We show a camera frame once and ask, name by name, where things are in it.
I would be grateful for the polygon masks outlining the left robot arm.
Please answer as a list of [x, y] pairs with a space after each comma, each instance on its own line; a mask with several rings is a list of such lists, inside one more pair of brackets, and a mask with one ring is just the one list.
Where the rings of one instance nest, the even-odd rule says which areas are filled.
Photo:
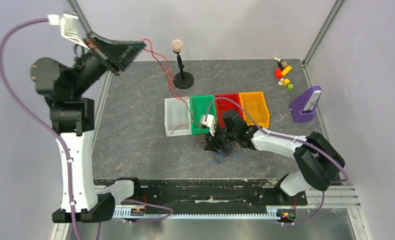
[[54, 223], [98, 223], [112, 219], [117, 204], [141, 201], [135, 178], [120, 178], [97, 193], [92, 170], [95, 104], [84, 93], [106, 72], [120, 75], [146, 48], [143, 41], [110, 40], [96, 33], [86, 38], [88, 51], [66, 66], [50, 57], [36, 60], [30, 76], [49, 107], [51, 131], [62, 160], [63, 196]]

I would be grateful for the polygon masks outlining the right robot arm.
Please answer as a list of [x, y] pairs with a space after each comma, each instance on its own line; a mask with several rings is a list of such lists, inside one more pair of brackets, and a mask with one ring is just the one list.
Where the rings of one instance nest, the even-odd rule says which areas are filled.
[[269, 131], [259, 125], [248, 125], [235, 110], [226, 111], [221, 128], [212, 114], [200, 118], [206, 134], [207, 151], [221, 152], [228, 143], [237, 143], [244, 149], [271, 152], [295, 160], [298, 171], [287, 174], [274, 190], [280, 204], [289, 203], [300, 192], [316, 189], [326, 191], [337, 179], [345, 161], [332, 145], [318, 132], [309, 136], [293, 136]]

